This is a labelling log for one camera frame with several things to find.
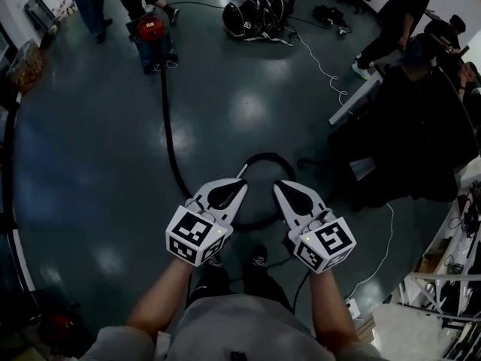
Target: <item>white cable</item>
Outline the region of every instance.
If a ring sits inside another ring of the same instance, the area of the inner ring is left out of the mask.
[[[313,51],[310,50],[309,46],[304,43],[304,41],[302,40],[301,36],[300,36],[297,32],[294,32],[294,31],[292,31],[292,30],[289,29],[289,28],[286,28],[286,29],[287,29],[288,31],[290,31],[291,33],[295,33],[295,35],[299,38],[299,40],[301,41],[301,43],[309,50],[310,56],[311,56],[314,60],[316,60],[316,63],[317,63],[317,65],[319,66],[319,70],[320,70],[325,76],[327,76],[329,79],[331,79],[331,80],[329,81],[329,86],[330,86],[336,93],[339,93],[339,98],[338,98],[339,104],[340,104],[341,107],[344,106],[344,103],[340,100],[340,97],[347,95],[347,91],[340,91],[340,90],[338,90],[336,87],[334,87],[334,86],[332,85],[332,81],[333,81],[333,80],[339,80],[339,77],[336,76],[336,75],[326,74],[326,73],[322,70],[321,63],[319,63],[319,60],[316,59],[316,57],[313,55]]]
[[[392,239],[392,235],[393,235],[393,230],[392,230],[392,221],[394,220],[394,210],[392,209],[391,205],[389,203],[386,203],[386,205],[391,209],[391,235],[389,236],[389,240],[388,240],[388,244],[387,244],[387,247],[386,247],[386,254],[384,255],[384,258],[383,260],[381,261],[381,263],[377,266],[377,269],[374,270],[374,273],[371,274],[368,278],[366,278],[365,280],[361,281],[361,282],[358,282],[355,286],[354,286],[354,289],[352,290],[352,292],[349,294],[349,296],[346,298],[346,299],[349,299],[352,297],[352,295],[354,294],[355,290],[358,288],[359,285],[361,284],[365,284],[366,282],[368,282],[374,275],[376,275],[377,271],[381,268],[381,266],[383,265],[384,261],[386,260],[387,256],[388,256],[388,252],[389,252],[389,244],[391,244],[391,239]]]

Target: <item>polished floor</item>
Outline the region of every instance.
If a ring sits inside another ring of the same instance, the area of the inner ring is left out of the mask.
[[[169,0],[226,5],[243,0]],[[315,5],[336,5],[353,33],[319,29],[290,20],[322,67],[339,76],[334,85],[355,92],[362,80],[350,71],[355,55],[379,33],[375,20],[355,15],[335,0],[297,0],[295,16],[311,20]],[[187,186],[233,177],[253,154],[274,151],[295,164],[302,156],[326,156],[328,118],[339,108],[307,49],[296,39],[282,44],[242,43],[222,30],[222,10],[178,5],[171,29],[179,66],[168,71],[174,144]],[[96,332],[124,322],[142,293],[171,260],[165,227],[184,199],[174,182],[165,148],[159,76],[143,75],[128,40],[119,0],[106,0],[113,17],[107,41],[95,44],[78,14],[69,17],[47,51],[39,84],[22,102],[15,141],[15,208],[34,282],[67,302]],[[274,209],[272,182],[284,173],[268,162],[245,178],[250,191],[239,214],[248,221]],[[298,171],[298,181],[321,196],[333,174]],[[390,233],[387,207],[352,212],[338,199],[358,246],[334,273],[344,295],[383,258]],[[376,277],[355,297],[364,314],[390,294],[436,233],[449,205],[399,199],[391,250]],[[257,242],[268,262],[287,257],[281,222],[262,231],[235,234],[222,251],[233,278]],[[271,274],[293,300],[306,272],[291,261]],[[232,284],[241,290],[240,283]],[[296,315],[310,325],[308,284]]]

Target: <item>black t-shirt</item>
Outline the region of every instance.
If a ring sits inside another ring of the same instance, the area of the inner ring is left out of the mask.
[[[459,49],[459,40],[457,34],[449,27],[449,24],[442,20],[432,20],[425,28],[425,33],[417,36],[422,47],[423,55],[431,60],[439,53],[443,52],[443,48],[428,33],[433,34],[443,43],[452,48]]]
[[[404,16],[406,13],[414,18],[410,35],[418,25],[419,21],[428,7],[429,0],[389,0],[379,12],[379,19],[383,28],[396,31],[402,36],[404,27]]]

